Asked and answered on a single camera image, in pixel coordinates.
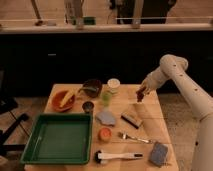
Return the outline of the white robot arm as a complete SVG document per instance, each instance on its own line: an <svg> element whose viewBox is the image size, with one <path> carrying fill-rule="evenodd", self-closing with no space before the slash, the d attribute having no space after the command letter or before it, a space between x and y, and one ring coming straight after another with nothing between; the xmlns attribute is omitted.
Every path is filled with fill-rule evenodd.
<svg viewBox="0 0 213 171"><path fill-rule="evenodd" d="M142 81L136 91L137 99L141 101L145 95L171 79L200 122L191 171L213 171L213 97L186 74L187 68L185 58L164 55L159 67Z"/></svg>

